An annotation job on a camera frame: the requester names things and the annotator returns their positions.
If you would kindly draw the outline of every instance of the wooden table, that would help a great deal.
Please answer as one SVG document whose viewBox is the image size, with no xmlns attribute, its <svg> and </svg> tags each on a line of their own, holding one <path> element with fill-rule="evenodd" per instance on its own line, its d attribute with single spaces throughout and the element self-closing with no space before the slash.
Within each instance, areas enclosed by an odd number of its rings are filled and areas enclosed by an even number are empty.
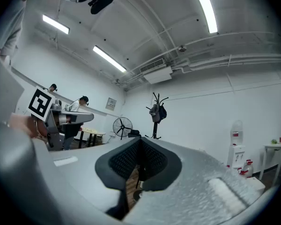
<svg viewBox="0 0 281 225">
<path fill-rule="evenodd" d="M 81 131 L 81 134 L 80 134 L 80 140 L 79 140 L 79 148 L 81 148 L 82 138 L 83 138 L 84 133 L 89 133 L 88 148 L 90 147 L 90 140 L 92 138 L 92 135 L 94 135 L 93 144 L 92 144 L 92 147 L 93 147 L 95 145 L 97 135 L 105 135 L 106 134 L 106 133 L 97 132 L 96 130 L 93 130 L 93 129 L 82 128 L 82 131 Z"/>
<path fill-rule="evenodd" d="M 280 168 L 281 168 L 281 143 L 264 145 L 264 155 L 263 155 L 263 162 L 262 162 L 262 167 L 261 167 L 261 172 L 260 172 L 259 180 L 262 179 L 264 170 L 266 168 L 266 154 L 267 154 L 267 150 L 274 150 L 275 152 L 279 151 L 279 162 L 278 162 L 278 168 L 277 168 L 277 171 L 276 171 L 276 174 L 275 174 L 275 177 L 274 177 L 274 180 L 273 180 L 273 184 L 272 184 L 272 187 L 273 187 L 275 185 L 276 181 L 277 181 L 277 178 L 278 178 L 278 175 L 279 175 L 279 171 L 280 171 Z"/>
</svg>

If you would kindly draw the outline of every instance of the standing fan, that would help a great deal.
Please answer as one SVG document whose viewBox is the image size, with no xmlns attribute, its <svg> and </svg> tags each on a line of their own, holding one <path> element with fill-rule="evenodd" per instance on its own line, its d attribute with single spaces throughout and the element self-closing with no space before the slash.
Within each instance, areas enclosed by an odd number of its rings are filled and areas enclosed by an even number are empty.
<svg viewBox="0 0 281 225">
<path fill-rule="evenodd" d="M 113 132 L 118 135 L 119 137 L 127 137 L 128 133 L 130 133 L 132 129 L 132 123 L 128 118 L 118 118 L 114 121 L 113 125 Z"/>
</svg>

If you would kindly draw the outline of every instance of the ceiling light fixture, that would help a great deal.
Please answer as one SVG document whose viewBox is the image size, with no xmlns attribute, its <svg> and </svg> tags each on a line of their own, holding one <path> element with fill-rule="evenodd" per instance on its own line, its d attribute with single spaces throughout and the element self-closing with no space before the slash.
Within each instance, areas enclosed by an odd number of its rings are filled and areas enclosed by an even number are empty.
<svg viewBox="0 0 281 225">
<path fill-rule="evenodd" d="M 212 9 L 210 0 L 199 0 L 199 1 L 201 3 L 201 6 L 203 8 L 207 20 L 209 33 L 217 32 L 214 10 Z"/>
<path fill-rule="evenodd" d="M 122 73 L 126 71 L 126 69 L 124 67 L 122 67 L 119 63 L 117 63 L 112 57 L 110 57 L 107 53 L 105 53 L 99 47 L 94 46 L 93 51 L 98 53 L 101 57 L 103 57 L 108 62 L 110 62 L 113 66 L 115 66 Z"/>
<path fill-rule="evenodd" d="M 49 18 L 46 15 L 43 15 L 43 21 L 46 23 L 49 23 L 50 25 L 52 25 L 53 27 L 56 27 L 57 29 L 63 31 L 66 34 L 69 34 L 70 29 L 64 25 L 62 25 L 61 23 L 53 20 L 52 18 Z"/>
</svg>

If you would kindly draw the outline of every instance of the coat rack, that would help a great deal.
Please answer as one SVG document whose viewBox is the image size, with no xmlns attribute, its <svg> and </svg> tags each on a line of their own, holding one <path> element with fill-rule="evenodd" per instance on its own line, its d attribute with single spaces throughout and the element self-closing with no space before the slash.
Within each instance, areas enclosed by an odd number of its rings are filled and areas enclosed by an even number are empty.
<svg viewBox="0 0 281 225">
<path fill-rule="evenodd" d="M 164 100 L 166 100 L 166 99 L 168 99 L 169 97 L 166 97 L 165 99 L 163 99 L 163 100 L 161 100 L 160 102 L 159 102 L 159 93 L 158 93 L 158 97 L 156 97 L 156 95 L 155 95 L 155 93 L 153 93 L 153 95 L 155 96 L 155 98 L 156 98 L 156 104 L 158 105 L 158 108 L 160 107 L 160 106 L 162 106 L 163 104 L 161 104 L 161 102 L 162 101 L 164 101 Z M 154 138 L 154 139 L 160 139 L 161 137 L 157 137 L 157 127 L 158 127 L 158 122 L 155 122 L 154 123 L 154 127 L 153 127 L 153 135 L 151 136 L 151 138 Z"/>
</svg>

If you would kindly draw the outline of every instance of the person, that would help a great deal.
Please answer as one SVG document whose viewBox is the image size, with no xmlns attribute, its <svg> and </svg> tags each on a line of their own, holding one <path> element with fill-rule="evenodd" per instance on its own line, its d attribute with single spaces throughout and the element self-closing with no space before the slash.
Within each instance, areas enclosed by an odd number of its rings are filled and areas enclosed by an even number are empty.
<svg viewBox="0 0 281 225">
<path fill-rule="evenodd" d="M 77 112 L 79 109 L 79 106 L 84 106 L 86 104 L 88 104 L 89 98 L 87 96 L 82 96 L 80 99 L 74 101 L 72 104 L 70 104 L 70 106 L 66 107 L 67 111 L 71 111 L 71 112 Z M 70 150 L 70 146 L 71 143 L 73 141 L 74 137 L 69 137 L 67 139 L 64 140 L 63 143 L 63 149 L 64 150 Z"/>
<path fill-rule="evenodd" d="M 47 90 L 49 93 L 50 92 L 54 92 L 54 91 L 57 91 L 57 86 L 56 86 L 56 84 L 52 84 L 51 85 L 51 87 L 49 87 L 49 88 L 43 88 L 43 90 Z"/>
<path fill-rule="evenodd" d="M 26 0 L 12 0 L 10 5 L 0 18 L 1 65 L 3 64 L 2 62 L 5 61 L 7 56 L 11 56 L 14 53 L 16 43 L 22 31 L 22 20 L 24 17 L 25 7 Z M 2 79 L 0 79 L 0 87 L 6 90 L 4 79 L 6 79 L 6 77 L 10 77 L 10 79 L 12 79 L 12 76 L 8 71 L 2 71 L 0 72 L 0 75 L 2 76 Z M 1 104 L 6 104 L 8 108 L 3 110 Z M 20 129 L 26 132 L 31 138 L 36 137 L 37 134 L 41 134 L 42 136 L 47 135 L 47 131 L 41 121 L 37 121 L 37 123 L 39 123 L 39 126 L 36 127 L 33 117 L 12 113 L 12 111 L 14 110 L 13 106 L 13 103 L 7 103 L 6 96 L 0 96 L 1 122 L 3 122 L 4 124 L 8 124 L 14 129 Z"/>
<path fill-rule="evenodd" d="M 5 61 L 14 53 L 22 31 L 26 0 L 13 0 L 0 18 L 0 58 Z"/>
</svg>

